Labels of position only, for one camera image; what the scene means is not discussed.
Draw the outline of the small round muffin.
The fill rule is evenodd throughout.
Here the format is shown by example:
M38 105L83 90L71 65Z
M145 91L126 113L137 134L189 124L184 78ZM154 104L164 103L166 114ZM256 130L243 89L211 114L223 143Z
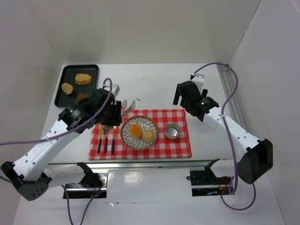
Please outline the small round muffin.
M154 139L154 133L151 130L146 130L142 133L141 139L145 142L151 142Z

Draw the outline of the round orange bun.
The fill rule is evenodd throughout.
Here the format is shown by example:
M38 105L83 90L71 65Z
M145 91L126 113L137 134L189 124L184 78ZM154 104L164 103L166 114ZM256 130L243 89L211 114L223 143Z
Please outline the round orange bun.
M141 136L141 128L138 124L131 124L130 133L134 138L139 138Z

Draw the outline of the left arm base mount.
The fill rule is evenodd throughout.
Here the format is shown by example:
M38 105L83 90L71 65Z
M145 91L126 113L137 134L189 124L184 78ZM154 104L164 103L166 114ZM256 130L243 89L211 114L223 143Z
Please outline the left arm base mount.
M64 199L106 198L108 173L94 172L84 162L48 167L44 173L51 178L48 188L65 187Z

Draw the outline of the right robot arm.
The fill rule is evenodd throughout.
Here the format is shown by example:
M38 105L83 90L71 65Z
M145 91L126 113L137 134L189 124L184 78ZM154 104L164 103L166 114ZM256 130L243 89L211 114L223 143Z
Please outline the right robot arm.
M173 104L213 128L234 147L233 159L217 159L208 165L215 177L239 176L247 184L255 183L273 167L272 143L268 139L259 140L231 119L208 97L203 85L204 76L199 74L177 84Z

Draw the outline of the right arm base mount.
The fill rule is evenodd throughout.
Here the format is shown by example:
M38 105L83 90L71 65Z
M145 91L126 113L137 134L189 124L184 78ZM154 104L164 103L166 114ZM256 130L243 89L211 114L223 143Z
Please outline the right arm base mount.
M217 196L229 195L228 188L230 177L218 178L214 175L211 167L219 159L213 160L208 163L202 170L190 171L190 175L186 177L191 183L192 196Z

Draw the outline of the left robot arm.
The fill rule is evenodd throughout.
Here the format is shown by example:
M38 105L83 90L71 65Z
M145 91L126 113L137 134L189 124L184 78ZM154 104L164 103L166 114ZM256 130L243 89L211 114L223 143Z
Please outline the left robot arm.
M101 184L100 177L84 162L71 166L50 168L52 160L74 139L95 124L107 127L122 122L121 102L116 100L118 85L93 91L88 98L68 105L59 115L44 141L14 162L5 162L0 168L17 192L28 201L43 195L47 189L69 183L89 187Z

